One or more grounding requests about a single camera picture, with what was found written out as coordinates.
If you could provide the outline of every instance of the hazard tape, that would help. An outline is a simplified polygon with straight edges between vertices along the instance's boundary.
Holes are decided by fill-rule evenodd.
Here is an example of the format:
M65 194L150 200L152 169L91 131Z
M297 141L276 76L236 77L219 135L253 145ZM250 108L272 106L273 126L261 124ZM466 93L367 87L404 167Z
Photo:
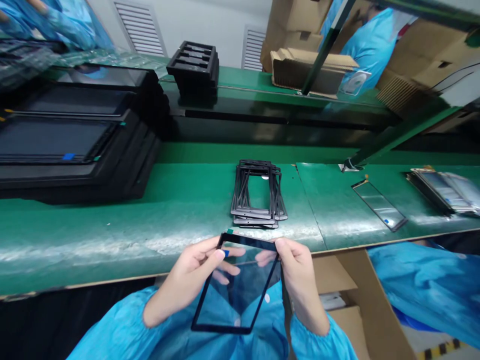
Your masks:
M418 360L432 360L467 346L466 343L461 342L458 339L453 339L452 341L447 341L425 351L418 352L416 358Z

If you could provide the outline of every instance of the green workbench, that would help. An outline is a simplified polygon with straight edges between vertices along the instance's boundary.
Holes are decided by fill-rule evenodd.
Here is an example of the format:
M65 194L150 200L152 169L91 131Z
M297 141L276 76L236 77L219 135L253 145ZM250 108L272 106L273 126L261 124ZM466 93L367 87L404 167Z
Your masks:
M296 167L277 165L288 221L241 232L326 250ZM170 271L186 245L233 227L235 170L235 164L156 164L141 200L114 205L0 200L0 295Z
M235 164L154 166L141 200L103 206L49 206L0 200L0 295L168 272L183 248L229 228L263 239L285 236L312 252L480 228L480 219L436 214L402 175L413 165L277 164L289 218L275 230L241 229L230 215ZM480 185L476 166L438 166ZM408 219L390 232L350 186L370 181ZM252 189L252 203L262 200Z
M297 164L305 192L328 250L413 240L432 235L480 229L480 218L440 216L405 177L421 165L368 165L364 171L341 173L334 164ZM480 166L436 166L480 185ZM408 222L391 232L351 185L368 180L396 207Z
M155 59L162 71L167 59ZM168 76L161 84L173 110L199 109L195 104L179 103L177 86ZM226 67L220 67L218 99L210 109L213 112L273 113L293 116L289 117L292 120L298 114L318 116L319 110L327 108L388 115L376 103L374 93L352 102L299 96L294 90L272 86L269 74ZM140 200L99 206L0 200L0 297L165 273L186 245L229 228L262 239L289 237L312 252L480 228L480 219L436 214L402 174L412 167L434 165L480 185L480 168L468 166L479 165L480 155L390 151L375 158L366 171L342 174L336 164L356 151L167 142L162 144ZM235 166L245 158L270 160L281 167L289 218L278 229L233 226L230 205ZM398 232L391 233L351 189L365 174L409 219ZM259 189L254 186L250 191L253 204L265 200Z

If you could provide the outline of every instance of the cardboard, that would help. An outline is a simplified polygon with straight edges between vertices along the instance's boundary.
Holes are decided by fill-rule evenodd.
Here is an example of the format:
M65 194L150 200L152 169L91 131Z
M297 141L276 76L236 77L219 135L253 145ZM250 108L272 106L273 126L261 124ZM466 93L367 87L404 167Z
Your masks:
M330 311L329 314L350 339L358 360L370 360L360 308L346 307Z
M350 339L359 360L417 358L366 250L317 254L313 269L318 292L339 291L347 303L347 307L328 313ZM288 294L284 292L284 296L284 304L289 304Z
M380 84L382 90L376 98L403 120L408 119L419 108L437 96L416 81L397 75L392 71L388 73L391 76L390 81L385 85Z
M480 57L480 48L468 47L466 38L465 32L418 19L396 44L387 68L433 88Z
M321 261L313 261L316 289L319 294L356 289L357 284L334 255L324 256Z
M301 90L317 55L314 51L292 48L271 51L271 82L281 88ZM313 83L311 93L336 99L345 73L356 67L358 64L348 55L329 54Z
M261 47L260 62L266 72L272 72L270 52L281 48L294 48L318 52L323 36L308 31L286 31L276 23L268 25L265 40Z
M309 31L288 31L281 47L318 52L323 38L322 35Z
M332 0L273 0L270 22L276 22L286 31L307 31L319 34Z
M270 52L295 48L317 52L322 42L320 29L332 0L273 0L260 62L271 73Z

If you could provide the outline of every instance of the blue protective gown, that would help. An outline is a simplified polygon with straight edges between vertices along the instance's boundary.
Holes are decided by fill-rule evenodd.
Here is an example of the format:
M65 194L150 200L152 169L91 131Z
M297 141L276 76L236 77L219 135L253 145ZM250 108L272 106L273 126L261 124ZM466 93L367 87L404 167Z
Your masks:
M107 314L85 334L68 360L84 359L287 359L289 344L285 331L282 283L267 290L269 302L263 301L252 332L249 335L219 334L191 331L192 319L200 296L187 308L170 316L155 328L143 324L142 313L155 286L135 292L116 303ZM221 297L204 302L202 314L229 319L233 324L241 318L250 319L257 309L259 298L239 316ZM301 359L357 359L352 345L329 316L330 331L318 336L308 331L293 316L291 343L296 357Z
M62 41L71 49L112 48L113 44L84 0L43 0L48 6L40 14L25 0L1 0L0 10L9 18L0 31L16 39L32 39L37 29L46 40Z
M321 27L320 34L323 35L323 39L327 36L341 5L342 0L333 0ZM377 85L387 67L394 52L398 32L401 29L396 25L395 11L387 8L360 27L341 50L340 54L350 55L357 62L357 71L371 73L361 88L362 93ZM319 50L322 48L323 42L324 40L322 40ZM347 73L342 82L349 81L355 73L356 71Z
M368 250L390 303L480 349L480 256L401 242Z

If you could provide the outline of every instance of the blue tape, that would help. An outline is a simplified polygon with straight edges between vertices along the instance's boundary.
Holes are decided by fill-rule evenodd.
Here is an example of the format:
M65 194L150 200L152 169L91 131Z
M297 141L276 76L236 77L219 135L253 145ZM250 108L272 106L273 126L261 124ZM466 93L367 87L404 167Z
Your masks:
M74 153L66 153L65 155L63 155L62 160L73 160L74 157L75 157Z

